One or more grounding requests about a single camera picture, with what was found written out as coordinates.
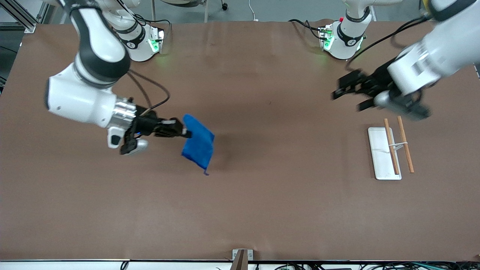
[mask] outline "white plate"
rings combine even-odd
[[[387,134],[384,127],[369,127],[368,139],[370,140],[370,149],[372,150],[373,169],[375,170],[375,178],[378,180],[400,180],[402,173],[398,164],[398,156],[395,152],[396,163],[400,174],[395,174],[393,169],[392,158],[388,147]]]

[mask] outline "blue cloth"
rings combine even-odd
[[[213,140],[215,139],[215,135],[200,123],[200,121],[189,114],[183,116],[183,123],[187,129],[192,132],[192,137],[188,138],[185,142],[181,155],[195,162],[204,169],[204,173],[208,175],[207,167],[213,155]]]

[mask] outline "brown tabletop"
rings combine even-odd
[[[401,23],[372,23],[365,45]],[[398,35],[411,44],[431,25]],[[384,42],[352,66],[400,52]],[[25,35],[0,102],[0,258],[476,260],[480,253],[480,82],[468,67],[426,91],[432,117],[404,120],[415,174],[375,180],[367,128],[386,110],[332,101],[345,62],[291,23],[174,25],[166,55],[132,68],[215,134],[210,176],[180,156],[184,139],[149,137],[124,157],[106,130],[49,113],[47,78],[77,51],[71,25]],[[141,81],[153,102],[161,91]],[[120,96],[142,95],[122,78]]]

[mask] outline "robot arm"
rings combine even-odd
[[[56,0],[43,0],[52,5],[58,5]],[[125,10],[140,4],[140,0],[90,0],[96,2],[103,17],[113,27],[120,41],[127,46],[127,52],[133,61],[146,61],[162,50],[165,31],[138,20]]]
[[[340,78],[333,99],[365,94],[370,98],[359,110],[377,106],[411,120],[429,117],[430,110],[421,103],[423,90],[480,62],[480,47],[474,45],[480,42],[480,1],[430,0],[428,9],[438,22],[430,33],[371,75],[355,70]],[[473,45],[462,47],[465,43]]]
[[[387,6],[402,0],[342,0],[347,6],[345,18],[327,25],[320,33],[326,41],[321,41],[322,50],[333,57],[348,59],[360,49],[363,34],[372,21],[370,6]]]
[[[158,118],[154,111],[135,105],[133,99],[112,93],[113,85],[130,68],[126,48],[109,30],[98,4],[92,0],[59,0],[70,15],[80,38],[74,62],[47,81],[45,106],[48,111],[108,130],[108,147],[121,154],[144,150],[148,145],[135,135],[191,137],[176,118]]]

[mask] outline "gray floor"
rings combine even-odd
[[[253,19],[248,0],[225,0],[228,4],[227,11],[222,10],[220,0],[209,1],[209,21],[251,21]],[[174,24],[204,21],[205,8],[202,5],[182,8],[159,0],[155,3],[157,19],[169,19]],[[345,14],[345,5],[341,0],[251,0],[251,6],[260,22],[284,22],[289,19],[317,21],[324,18],[338,19]],[[143,0],[133,11],[145,19],[151,19],[151,1]],[[375,7],[378,21],[407,21],[418,17],[419,13],[419,0],[403,0],[397,5]],[[63,11],[60,8],[56,9],[50,22],[60,23],[62,15]],[[70,23],[70,20],[67,18],[65,23]],[[18,50],[23,35],[22,31],[0,31],[0,46]],[[14,59],[14,53],[0,48],[0,76],[8,77]]]

